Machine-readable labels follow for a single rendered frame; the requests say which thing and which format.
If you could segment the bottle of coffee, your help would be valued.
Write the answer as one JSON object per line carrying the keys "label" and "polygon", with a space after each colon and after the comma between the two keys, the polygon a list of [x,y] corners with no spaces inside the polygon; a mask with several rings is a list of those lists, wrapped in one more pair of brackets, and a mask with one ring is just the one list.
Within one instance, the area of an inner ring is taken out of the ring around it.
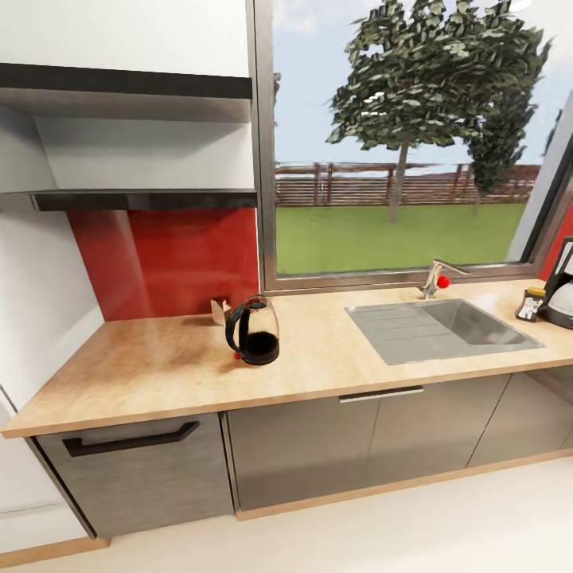
{"label": "bottle of coffee", "polygon": [[536,322],[537,310],[544,304],[546,299],[547,296],[544,289],[529,287],[524,291],[523,301],[521,306],[515,311],[515,318]]}

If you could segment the electric kettle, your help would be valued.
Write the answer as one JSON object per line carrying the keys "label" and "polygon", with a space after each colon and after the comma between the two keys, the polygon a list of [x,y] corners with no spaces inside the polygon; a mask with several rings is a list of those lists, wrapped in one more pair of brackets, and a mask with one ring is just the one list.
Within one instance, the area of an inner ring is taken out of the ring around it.
{"label": "electric kettle", "polygon": [[[228,346],[250,365],[270,364],[278,359],[279,323],[272,299],[262,294],[251,295],[228,316],[225,327]],[[237,322],[239,346],[233,338]]]}

